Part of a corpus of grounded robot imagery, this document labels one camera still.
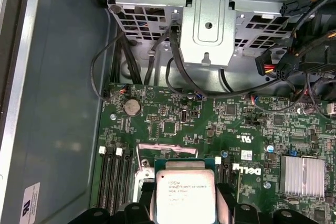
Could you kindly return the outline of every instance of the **metal bracket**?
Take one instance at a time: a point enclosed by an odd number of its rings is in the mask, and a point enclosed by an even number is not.
[[[236,31],[236,11],[229,2],[193,0],[184,8],[180,48],[185,62],[228,65]]]

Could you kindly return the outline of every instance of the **capacitor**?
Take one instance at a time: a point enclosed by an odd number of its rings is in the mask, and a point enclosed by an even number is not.
[[[227,156],[228,156],[226,151],[221,151],[220,154],[221,154],[222,158],[227,158]]]
[[[271,145],[271,144],[265,145],[264,150],[265,150],[265,152],[273,153],[274,152],[274,146]]]
[[[136,116],[141,111],[140,102],[136,99],[129,99],[124,104],[124,111],[129,116]]]

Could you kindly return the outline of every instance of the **gray side panel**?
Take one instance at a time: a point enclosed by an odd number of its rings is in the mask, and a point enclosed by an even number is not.
[[[89,69],[108,25],[91,0],[39,0],[2,224],[19,222],[24,190],[38,182],[35,223],[67,223],[88,208],[99,110]]]

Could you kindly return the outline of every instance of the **blue component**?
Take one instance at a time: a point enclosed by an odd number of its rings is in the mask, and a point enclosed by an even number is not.
[[[266,151],[269,153],[273,153],[274,152],[274,146],[273,145],[267,145],[266,146]]]
[[[298,155],[298,152],[297,151],[293,151],[293,150],[290,150],[289,151],[289,155],[293,156],[293,157],[296,157]]]
[[[224,151],[221,151],[220,154],[223,158],[227,158],[227,156],[228,156],[227,152],[224,152]]]

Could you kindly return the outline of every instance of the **ram slot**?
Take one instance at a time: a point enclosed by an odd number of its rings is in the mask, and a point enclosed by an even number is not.
[[[119,195],[119,206],[128,202],[128,196],[130,192],[130,180],[131,180],[131,171],[132,171],[132,156],[125,155],[123,159],[123,170],[122,170],[122,179],[121,179],[121,188]]]
[[[114,214],[115,204],[116,204],[116,194],[117,194],[117,184],[119,181],[119,169],[121,166],[121,157],[114,156],[113,166],[110,174],[110,187],[109,187],[109,197],[107,209],[110,211],[110,214]]]
[[[100,208],[107,207],[108,193],[110,187],[111,167],[112,167],[112,156],[106,154],[103,158],[100,173],[100,185],[99,185],[98,202],[97,202],[97,206]]]

